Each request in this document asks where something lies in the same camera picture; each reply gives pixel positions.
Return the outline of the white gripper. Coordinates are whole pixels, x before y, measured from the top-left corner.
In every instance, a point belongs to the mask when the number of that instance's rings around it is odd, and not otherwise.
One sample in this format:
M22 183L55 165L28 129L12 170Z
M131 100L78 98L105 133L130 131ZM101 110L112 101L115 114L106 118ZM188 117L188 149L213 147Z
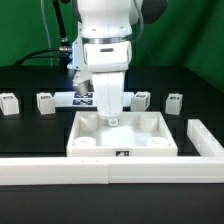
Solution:
M99 116L111 118L108 125L116 127L123 110L124 79L130 62L130 42L85 44L84 61L92 74Z

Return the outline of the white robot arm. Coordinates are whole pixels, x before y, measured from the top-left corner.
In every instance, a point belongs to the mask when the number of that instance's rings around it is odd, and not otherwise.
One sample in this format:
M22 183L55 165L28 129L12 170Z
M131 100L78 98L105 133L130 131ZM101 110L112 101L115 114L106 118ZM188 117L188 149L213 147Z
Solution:
M132 45L144 26L157 21L168 0L72 0L79 21L72 46L73 86L83 95L92 85L99 117L116 126L123 111L125 73L132 59ZM139 34L132 34L132 26Z

